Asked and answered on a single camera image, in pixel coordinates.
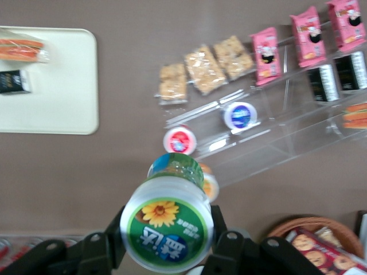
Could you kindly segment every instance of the snack bag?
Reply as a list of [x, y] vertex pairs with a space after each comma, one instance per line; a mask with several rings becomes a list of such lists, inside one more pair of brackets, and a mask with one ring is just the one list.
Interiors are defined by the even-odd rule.
[[43, 42], [35, 37], [0, 29], [0, 59], [37, 62], [46, 59], [43, 48]]
[[252, 34], [251, 38], [257, 66], [256, 84], [264, 85], [282, 75], [276, 29], [269, 27], [260, 33]]
[[291, 15], [300, 67], [325, 60], [325, 46], [321, 37], [319, 15], [314, 6], [300, 15]]
[[327, 4], [335, 39], [341, 51], [348, 51], [366, 41], [358, 0], [331, 0]]
[[208, 95], [212, 90], [227, 83], [227, 78], [209, 47], [202, 46], [186, 55], [185, 61], [195, 87], [203, 95]]
[[344, 128], [367, 129], [367, 103], [347, 107], [343, 119]]
[[182, 63], [162, 67], [160, 79], [160, 105], [188, 102], [186, 92], [186, 72], [185, 66]]
[[291, 231], [286, 240], [325, 274], [366, 275], [366, 264], [356, 256], [337, 249], [303, 228]]
[[214, 45], [219, 65], [231, 80], [245, 75], [253, 67], [251, 56], [236, 36]]

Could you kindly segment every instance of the bottle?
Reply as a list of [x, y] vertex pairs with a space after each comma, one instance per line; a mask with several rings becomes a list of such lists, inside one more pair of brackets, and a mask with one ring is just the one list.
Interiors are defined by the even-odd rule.
[[128, 254], [154, 272], [179, 273], [201, 262], [213, 240], [204, 175], [190, 156], [168, 153], [126, 204], [120, 231]]

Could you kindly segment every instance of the snack shelf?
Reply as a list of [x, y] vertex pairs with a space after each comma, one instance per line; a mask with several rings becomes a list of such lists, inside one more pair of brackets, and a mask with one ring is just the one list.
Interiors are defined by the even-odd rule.
[[[299, 68], [293, 38], [279, 43], [283, 76], [261, 87], [249, 85], [218, 100], [205, 103], [166, 121], [166, 129], [186, 125], [197, 138], [192, 154], [215, 171], [221, 187], [249, 178], [308, 152], [367, 131], [344, 129], [342, 113], [347, 106], [367, 101], [367, 89], [342, 91], [334, 59], [361, 51], [366, 62], [367, 45], [348, 53], [336, 49], [330, 23], [324, 23], [327, 59], [315, 67], [333, 67], [339, 99], [315, 101], [307, 70]], [[254, 83], [254, 75], [244, 76]], [[246, 102], [257, 110], [257, 122], [242, 131], [224, 124], [221, 111], [232, 102]]]

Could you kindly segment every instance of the cartoon character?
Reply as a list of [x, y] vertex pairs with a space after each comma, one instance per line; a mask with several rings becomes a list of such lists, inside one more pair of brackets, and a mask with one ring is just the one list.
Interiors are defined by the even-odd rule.
[[361, 12], [355, 10], [353, 5], [347, 6], [346, 10], [349, 16], [349, 23], [354, 27], [358, 26], [362, 22]]
[[270, 64], [274, 61], [276, 47], [271, 47], [269, 42], [264, 42], [261, 45], [261, 58], [266, 64]]
[[321, 40], [321, 30], [315, 26], [314, 22], [309, 22], [306, 25], [309, 31], [309, 37], [312, 43], [318, 43]]
[[304, 256], [315, 266], [322, 266], [326, 262], [325, 255], [320, 251], [313, 250], [307, 252]]
[[295, 248], [297, 248], [297, 250], [306, 251], [312, 249], [315, 242], [308, 236], [301, 234], [292, 241], [292, 244]]
[[348, 270], [355, 267], [357, 264], [348, 256], [340, 255], [334, 260], [334, 265], [337, 269]]

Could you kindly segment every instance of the plastic wrapper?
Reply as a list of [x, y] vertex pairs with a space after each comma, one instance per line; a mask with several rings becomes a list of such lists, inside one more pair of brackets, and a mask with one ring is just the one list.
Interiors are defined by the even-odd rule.
[[48, 62], [49, 53], [44, 47], [35, 37], [0, 28], [0, 60]]
[[264, 85], [282, 75], [276, 29], [269, 27], [251, 35], [257, 66], [257, 85]]
[[342, 247], [340, 241], [334, 236], [333, 231], [326, 226], [316, 231], [315, 235], [320, 239], [333, 244], [336, 248]]
[[347, 107], [343, 120], [344, 128], [367, 129], [367, 103]]
[[245, 75], [253, 68], [251, 56], [236, 36], [215, 44], [214, 51], [219, 65], [231, 80]]
[[227, 83], [227, 78], [207, 46], [202, 46], [185, 57], [186, 66], [195, 87], [208, 95]]
[[332, 0], [329, 17], [335, 39], [343, 52], [366, 42], [366, 30], [361, 19], [361, 10], [357, 0]]
[[325, 60], [325, 46], [317, 9], [312, 6], [300, 15], [291, 15], [300, 67], [315, 65]]
[[22, 258], [28, 251], [47, 239], [64, 241], [66, 247], [73, 246], [83, 239], [82, 236], [26, 236], [0, 235], [0, 272], [14, 261]]
[[188, 102], [187, 78], [184, 64], [164, 66], [160, 72], [159, 85], [160, 105]]
[[305, 229], [296, 228], [286, 239], [324, 274], [365, 275], [367, 272], [366, 264], [356, 256], [335, 248]]

